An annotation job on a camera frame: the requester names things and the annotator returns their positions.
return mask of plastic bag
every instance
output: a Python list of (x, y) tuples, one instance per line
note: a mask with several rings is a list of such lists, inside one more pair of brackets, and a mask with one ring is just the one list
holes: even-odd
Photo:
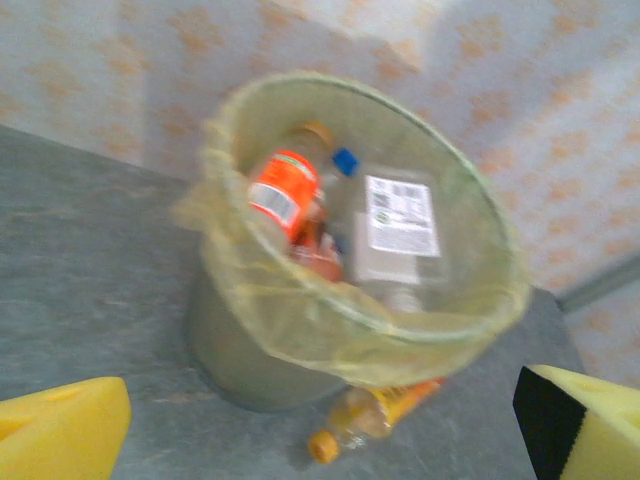
[[(296, 265), (261, 236), (245, 174), (284, 132), (309, 119), (327, 125), (363, 162), (382, 149), (394, 152), (394, 165), (428, 170), (448, 199), (448, 227), (475, 244), (471, 253), (464, 243), (452, 246), (459, 280), (437, 311), (391, 313), (358, 288)], [(527, 307), (523, 259), (475, 168), (375, 90), (314, 73), (274, 75), (237, 91), (204, 129), (205, 178), (174, 213), (202, 232), (213, 284), (269, 355), (355, 385), (416, 383), (469, 364)]]

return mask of barcode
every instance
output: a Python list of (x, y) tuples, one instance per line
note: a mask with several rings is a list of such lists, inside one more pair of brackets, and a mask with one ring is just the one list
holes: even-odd
[(287, 194), (264, 183), (254, 183), (250, 195), (253, 205), (270, 212), (284, 226), (291, 226), (298, 213), (298, 205)]
[(407, 197), (407, 198), (421, 198), (422, 197), (422, 188), (421, 187), (413, 187), (411, 185), (398, 185), (395, 184), (393, 186), (393, 193), (398, 197)]

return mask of blue bottle cap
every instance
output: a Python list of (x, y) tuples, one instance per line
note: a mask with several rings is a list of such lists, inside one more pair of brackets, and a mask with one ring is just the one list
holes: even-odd
[(333, 164), (347, 177), (353, 177), (360, 166), (358, 159), (346, 148), (341, 148), (333, 154)]

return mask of bottle cap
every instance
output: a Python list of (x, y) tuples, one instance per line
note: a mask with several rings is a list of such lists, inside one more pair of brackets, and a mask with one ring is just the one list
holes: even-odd
[(341, 148), (333, 154), (333, 164), (343, 175), (353, 177), (358, 171), (360, 161), (346, 148)]
[(309, 130), (310, 132), (318, 135), (330, 150), (333, 150), (335, 148), (333, 134), (331, 133), (331, 130), (324, 126), (324, 124), (318, 122), (317, 120), (312, 120), (303, 124), (301, 128), (303, 130)]
[(309, 439), (309, 453), (318, 463), (331, 463), (340, 455), (340, 445), (327, 430), (320, 430)]

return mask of orange bottle label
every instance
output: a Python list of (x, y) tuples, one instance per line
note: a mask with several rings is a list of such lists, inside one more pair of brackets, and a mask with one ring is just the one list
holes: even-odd
[(318, 187), (318, 173), (306, 158), (278, 150), (251, 185), (250, 203), (273, 218), (293, 241)]
[(429, 380), (408, 387), (367, 388), (380, 402), (387, 422), (394, 426), (418, 404), (440, 389), (444, 379)]

